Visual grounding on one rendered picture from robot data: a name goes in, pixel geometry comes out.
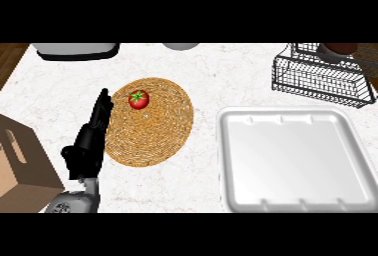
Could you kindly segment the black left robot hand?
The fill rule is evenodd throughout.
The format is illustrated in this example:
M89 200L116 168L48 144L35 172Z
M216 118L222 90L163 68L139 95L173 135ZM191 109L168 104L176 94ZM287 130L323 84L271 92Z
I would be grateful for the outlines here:
M91 121L82 126L74 144L66 146L61 151L72 180L97 178L101 172L113 107L108 89L104 88L94 106Z

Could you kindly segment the white plastic tray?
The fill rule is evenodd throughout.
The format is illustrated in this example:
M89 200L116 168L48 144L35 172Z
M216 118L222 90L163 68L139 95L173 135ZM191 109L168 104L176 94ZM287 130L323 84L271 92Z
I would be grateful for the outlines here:
M342 110L228 107L218 142L228 211L378 213L378 172Z

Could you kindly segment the round woven wicker placemat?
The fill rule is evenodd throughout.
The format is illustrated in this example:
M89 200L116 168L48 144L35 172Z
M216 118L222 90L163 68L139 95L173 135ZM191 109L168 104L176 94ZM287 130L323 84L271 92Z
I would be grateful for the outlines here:
M137 110L129 96L150 94L148 106ZM113 95L114 108L106 149L123 165L148 167L166 161L184 147L194 126L194 106L182 87L163 78L142 78Z

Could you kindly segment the red tomato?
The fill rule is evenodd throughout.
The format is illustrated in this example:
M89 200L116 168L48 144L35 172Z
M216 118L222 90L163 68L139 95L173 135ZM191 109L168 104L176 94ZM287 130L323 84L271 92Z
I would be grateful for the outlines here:
M145 90L137 90L129 96L129 105L134 109L141 110L150 104L150 94Z

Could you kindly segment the brown cardboard box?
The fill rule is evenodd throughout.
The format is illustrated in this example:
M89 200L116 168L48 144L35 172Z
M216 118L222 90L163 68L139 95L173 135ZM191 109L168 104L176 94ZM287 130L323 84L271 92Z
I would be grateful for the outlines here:
M35 130L0 114L0 213L38 213L63 191Z

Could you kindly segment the grey and black appliance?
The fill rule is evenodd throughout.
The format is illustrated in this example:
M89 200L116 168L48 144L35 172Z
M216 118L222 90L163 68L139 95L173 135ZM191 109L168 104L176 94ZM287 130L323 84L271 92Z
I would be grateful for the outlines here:
M89 61L110 59L119 54L119 43L33 43L38 54L48 61Z

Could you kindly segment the pale grey round object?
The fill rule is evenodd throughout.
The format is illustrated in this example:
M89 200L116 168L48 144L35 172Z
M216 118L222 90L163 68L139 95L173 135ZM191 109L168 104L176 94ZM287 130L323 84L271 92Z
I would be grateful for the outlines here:
M196 48L200 43L163 43L163 45L172 50L185 51Z

